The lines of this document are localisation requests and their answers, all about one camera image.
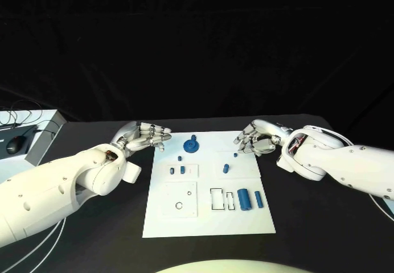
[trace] computer mouse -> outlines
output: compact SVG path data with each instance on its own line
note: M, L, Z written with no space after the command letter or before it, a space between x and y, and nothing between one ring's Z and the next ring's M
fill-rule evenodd
M13 139L11 140L8 144L8 153L11 155L16 154L21 151L25 141L26 141L26 137L24 135L13 137Z

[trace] white box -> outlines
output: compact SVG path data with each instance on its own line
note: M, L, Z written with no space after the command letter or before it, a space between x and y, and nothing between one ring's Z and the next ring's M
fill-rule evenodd
M28 119L25 122L35 121L35 119L39 118L41 110L31 110L31 111L32 111L32 116L29 118L28 118L29 116L28 111L16 111L18 113L16 123L22 123L22 121L26 118ZM0 111L0 121L3 123L6 123L6 121L9 120L9 116L11 114L8 111ZM67 120L64 119L58 110L44 110L44 114L41 118L34 123L21 125L19 128L29 125L35 125L41 122L41 124L38 124L38 130L50 130L58 133L60 131L58 126L51 121L57 122L60 126L63 126L67 123ZM13 117L11 118L9 123L12 124L15 123ZM13 156L12 158L6 158L0 160L0 183L5 182L6 179L15 176L18 173L26 171L28 169L39 165L39 162L48 151L51 143L52 143L52 134L47 131L38 132L34 136L32 145L31 145L28 154Z

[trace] white board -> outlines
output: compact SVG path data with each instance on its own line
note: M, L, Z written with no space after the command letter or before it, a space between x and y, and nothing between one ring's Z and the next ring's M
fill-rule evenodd
M165 152L156 149L145 238L276 233L256 156L239 154L234 157L239 145L233 141L239 134L239 131L174 133L165 142ZM190 154L184 143L192 135L197 135L200 150ZM229 173L223 172L224 164L230 165ZM224 210L213 210L211 188L224 191ZM249 189L253 204L249 211L240 207L237 190L242 188ZM262 194L262 209L255 191ZM229 209L229 192L234 195L236 210Z

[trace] white device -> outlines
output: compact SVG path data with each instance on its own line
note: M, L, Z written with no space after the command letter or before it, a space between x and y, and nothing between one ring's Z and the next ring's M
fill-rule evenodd
M240 142L240 152L255 152L259 156L272 152L276 145L283 146L278 165L289 172L315 181L328 173L350 188L394 200L393 151L354 145L328 129L305 126L293 131L260 119L234 140L236 144Z
M11 177L0 184L0 247L50 228L122 180L135 183L142 169L128 157L149 146L164 151L169 133L168 128L130 122L110 144Z

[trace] mouse pad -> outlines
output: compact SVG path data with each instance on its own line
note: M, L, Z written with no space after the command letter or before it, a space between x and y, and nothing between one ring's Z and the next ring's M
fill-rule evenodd
M37 125L24 126L13 129L6 129L0 131L0 159L11 158L13 156L25 155L29 151L29 147L32 144L34 136L35 136L35 129ZM21 148L21 151L15 154L8 153L8 144L11 140L19 136L24 135L26 137L26 141L24 143L24 146Z

